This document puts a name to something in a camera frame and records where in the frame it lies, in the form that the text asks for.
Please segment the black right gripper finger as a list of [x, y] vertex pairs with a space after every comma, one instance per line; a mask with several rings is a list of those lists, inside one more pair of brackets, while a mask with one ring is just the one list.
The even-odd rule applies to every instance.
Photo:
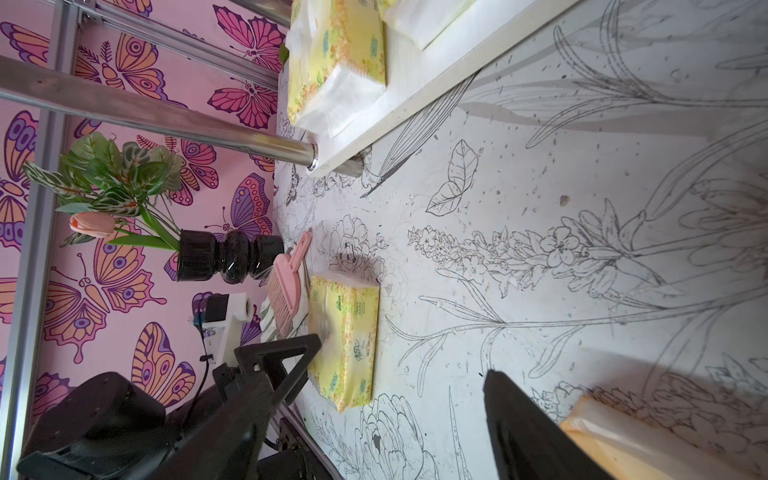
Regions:
[[489, 437], [501, 479], [609, 479], [505, 373], [483, 385]]

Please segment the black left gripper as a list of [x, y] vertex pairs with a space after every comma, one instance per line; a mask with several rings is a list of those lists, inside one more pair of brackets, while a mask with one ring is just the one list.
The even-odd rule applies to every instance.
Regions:
[[290, 406], [320, 352], [317, 334], [238, 347], [239, 374], [168, 413], [116, 372], [44, 413], [17, 463], [26, 479], [260, 479], [268, 422]]

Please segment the yellow floral tissue pack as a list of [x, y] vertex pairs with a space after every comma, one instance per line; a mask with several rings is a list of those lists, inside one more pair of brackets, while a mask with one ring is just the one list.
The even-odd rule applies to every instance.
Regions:
[[424, 50], [474, 0], [381, 0], [378, 10], [382, 21], [397, 33]]
[[308, 329], [321, 348], [308, 372], [317, 392], [342, 412], [372, 399], [380, 286], [340, 271], [314, 275]]
[[333, 137], [386, 90], [375, 1], [295, 1], [286, 46], [287, 115], [295, 127]]

